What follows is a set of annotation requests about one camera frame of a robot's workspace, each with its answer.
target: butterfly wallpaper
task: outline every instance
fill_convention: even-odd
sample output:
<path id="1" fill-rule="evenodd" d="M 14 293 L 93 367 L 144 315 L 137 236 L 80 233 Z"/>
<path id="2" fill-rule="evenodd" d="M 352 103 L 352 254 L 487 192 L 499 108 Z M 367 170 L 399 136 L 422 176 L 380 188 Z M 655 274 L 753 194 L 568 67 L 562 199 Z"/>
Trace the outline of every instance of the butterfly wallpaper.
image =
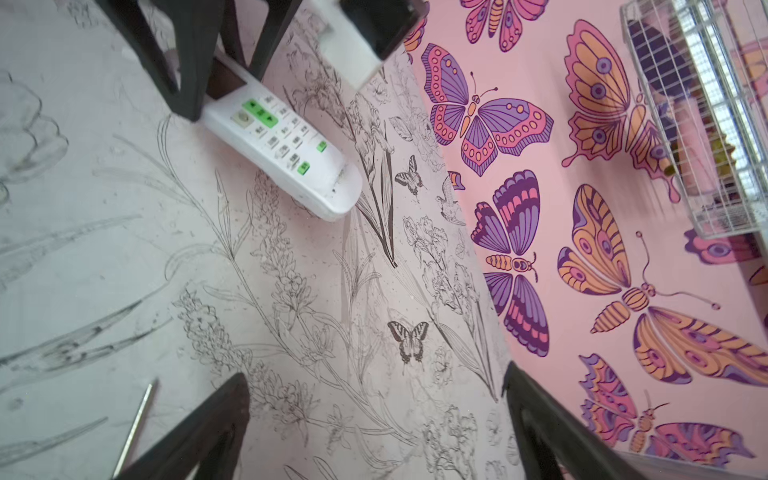
<path id="1" fill-rule="evenodd" d="M 693 230 L 622 3 L 431 2 L 413 71 L 516 363 L 612 448 L 764 476 L 768 269 Z"/>

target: purple butterfly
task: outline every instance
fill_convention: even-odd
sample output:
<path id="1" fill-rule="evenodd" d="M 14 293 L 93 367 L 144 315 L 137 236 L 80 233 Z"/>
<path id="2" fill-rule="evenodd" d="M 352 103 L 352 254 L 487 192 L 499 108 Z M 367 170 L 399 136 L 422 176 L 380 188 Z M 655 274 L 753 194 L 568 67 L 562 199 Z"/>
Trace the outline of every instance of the purple butterfly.
<path id="1" fill-rule="evenodd" d="M 443 47 L 427 45 L 422 63 L 427 75 L 424 90 L 437 104 L 430 117 L 435 138 L 448 145 L 456 134 L 463 137 L 462 160 L 477 175 L 483 175 L 499 151 L 518 156 L 529 144 L 549 141 L 553 120 L 525 100 L 499 98 L 478 108 L 481 95 L 474 94 L 470 102 L 464 73 Z"/>

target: metal rod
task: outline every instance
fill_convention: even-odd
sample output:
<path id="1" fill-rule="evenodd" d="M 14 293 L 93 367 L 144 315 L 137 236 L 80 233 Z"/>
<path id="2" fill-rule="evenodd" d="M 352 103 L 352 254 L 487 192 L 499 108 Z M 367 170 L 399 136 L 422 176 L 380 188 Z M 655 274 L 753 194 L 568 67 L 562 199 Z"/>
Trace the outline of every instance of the metal rod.
<path id="1" fill-rule="evenodd" d="M 154 379 L 152 380 L 152 383 L 150 383 L 147 386 L 147 389 L 144 391 L 144 397 L 141 398 L 141 403 L 139 404 L 139 410 L 138 412 L 136 412 L 134 423 L 133 425 L 131 425 L 131 430 L 128 432 L 128 437 L 125 439 L 125 445 L 123 445 L 123 451 L 120 452 L 120 458 L 118 458 L 118 464 L 114 467 L 112 478 L 117 478 L 117 476 L 120 475 L 120 472 L 123 469 L 123 465 L 125 464 L 125 460 L 128 458 L 128 454 L 131 453 L 131 447 L 134 444 L 134 440 L 136 438 L 136 432 L 138 431 L 139 427 L 141 427 L 141 423 L 144 421 L 144 412 L 146 411 L 147 404 L 152 398 L 154 387 L 156 385 L 157 385 L 157 379 Z"/>

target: green button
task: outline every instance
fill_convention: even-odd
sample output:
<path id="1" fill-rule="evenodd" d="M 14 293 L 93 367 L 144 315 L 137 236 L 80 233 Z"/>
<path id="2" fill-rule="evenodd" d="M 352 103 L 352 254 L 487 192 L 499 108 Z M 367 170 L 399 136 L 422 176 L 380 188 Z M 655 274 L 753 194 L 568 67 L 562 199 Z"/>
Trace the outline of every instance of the green button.
<path id="1" fill-rule="evenodd" d="M 254 117 L 258 118 L 261 123 L 267 127 L 272 128 L 277 125 L 277 118 L 274 117 L 266 108 L 262 107 L 259 102 L 252 98 L 243 104 L 243 108 L 248 110 Z"/>

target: leaf drawing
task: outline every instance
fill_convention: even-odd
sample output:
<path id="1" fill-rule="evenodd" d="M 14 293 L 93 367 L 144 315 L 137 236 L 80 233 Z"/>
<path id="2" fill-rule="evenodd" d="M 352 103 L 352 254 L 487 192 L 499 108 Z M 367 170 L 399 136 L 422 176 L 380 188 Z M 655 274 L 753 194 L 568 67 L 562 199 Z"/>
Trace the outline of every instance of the leaf drawing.
<path id="1" fill-rule="evenodd" d="M 61 444 L 69 442 L 70 440 L 76 439 L 77 437 L 90 432 L 107 420 L 107 417 L 103 417 L 99 420 L 96 420 L 95 422 L 81 425 L 59 435 L 48 437 L 47 439 L 0 445 L 0 468 L 7 467 L 8 465 L 21 462 L 27 458 L 34 457 L 35 455 L 39 455 L 50 449 L 54 449 Z"/>

